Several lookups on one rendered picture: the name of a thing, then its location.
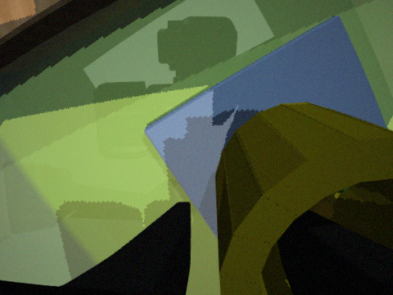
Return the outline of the brown wooden bar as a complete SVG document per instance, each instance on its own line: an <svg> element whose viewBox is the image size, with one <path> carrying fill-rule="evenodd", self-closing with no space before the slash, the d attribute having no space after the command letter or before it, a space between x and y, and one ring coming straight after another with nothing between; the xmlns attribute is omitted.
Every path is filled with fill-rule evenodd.
<svg viewBox="0 0 393 295"><path fill-rule="evenodd" d="M118 0L0 0L0 70Z"/></svg>

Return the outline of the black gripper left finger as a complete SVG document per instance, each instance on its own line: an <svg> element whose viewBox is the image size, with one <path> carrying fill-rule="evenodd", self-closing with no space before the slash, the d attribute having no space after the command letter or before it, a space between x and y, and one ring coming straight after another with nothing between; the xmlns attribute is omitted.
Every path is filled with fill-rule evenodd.
<svg viewBox="0 0 393 295"><path fill-rule="evenodd" d="M190 240L190 202L177 202L71 282L58 288L0 281L0 295L186 295Z"/></svg>

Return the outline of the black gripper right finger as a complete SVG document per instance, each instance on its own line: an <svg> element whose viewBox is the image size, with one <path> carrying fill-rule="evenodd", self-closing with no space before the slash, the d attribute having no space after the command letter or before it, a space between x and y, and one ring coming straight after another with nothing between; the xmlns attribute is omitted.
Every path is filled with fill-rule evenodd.
<svg viewBox="0 0 393 295"><path fill-rule="evenodd" d="M292 295L393 295L393 249L305 211L278 239Z"/></svg>

